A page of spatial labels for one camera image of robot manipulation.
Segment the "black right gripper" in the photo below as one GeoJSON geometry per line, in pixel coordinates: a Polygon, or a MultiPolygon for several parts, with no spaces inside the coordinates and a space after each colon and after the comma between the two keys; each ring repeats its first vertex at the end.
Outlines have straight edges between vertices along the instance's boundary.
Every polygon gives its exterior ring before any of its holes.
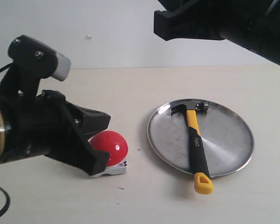
{"type": "Polygon", "coordinates": [[[229,22],[264,16],[267,0],[160,0],[164,11],[154,12],[154,34],[173,39],[224,40],[220,29],[229,22]]]}

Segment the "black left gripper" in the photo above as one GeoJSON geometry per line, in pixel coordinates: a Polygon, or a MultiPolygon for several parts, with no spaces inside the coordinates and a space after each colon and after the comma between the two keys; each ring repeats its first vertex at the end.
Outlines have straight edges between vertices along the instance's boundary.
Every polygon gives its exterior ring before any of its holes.
{"type": "Polygon", "coordinates": [[[0,163],[45,155],[78,168],[89,176],[105,171],[110,153],[93,149],[87,140],[109,126],[105,112],[66,101],[63,94],[44,90],[41,78],[14,62],[0,82],[0,163]]]}

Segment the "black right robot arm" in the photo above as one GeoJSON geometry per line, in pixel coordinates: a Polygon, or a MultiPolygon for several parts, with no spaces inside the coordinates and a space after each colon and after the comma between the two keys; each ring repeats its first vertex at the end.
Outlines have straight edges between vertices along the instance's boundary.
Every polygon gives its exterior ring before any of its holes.
{"type": "Polygon", "coordinates": [[[75,25],[85,25],[85,44],[74,44],[79,68],[176,67],[199,59],[211,63],[232,42],[280,66],[280,0],[162,0],[125,7],[104,0],[83,6],[75,25]]]}

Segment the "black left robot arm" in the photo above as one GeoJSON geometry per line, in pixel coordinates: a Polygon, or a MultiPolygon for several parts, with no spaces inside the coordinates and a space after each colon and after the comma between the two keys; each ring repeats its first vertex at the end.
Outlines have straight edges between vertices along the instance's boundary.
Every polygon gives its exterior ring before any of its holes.
{"type": "Polygon", "coordinates": [[[108,127],[108,114],[74,105],[59,91],[37,94],[40,78],[14,63],[0,73],[0,164],[43,155],[90,176],[106,169],[110,154],[88,140],[108,127]]]}

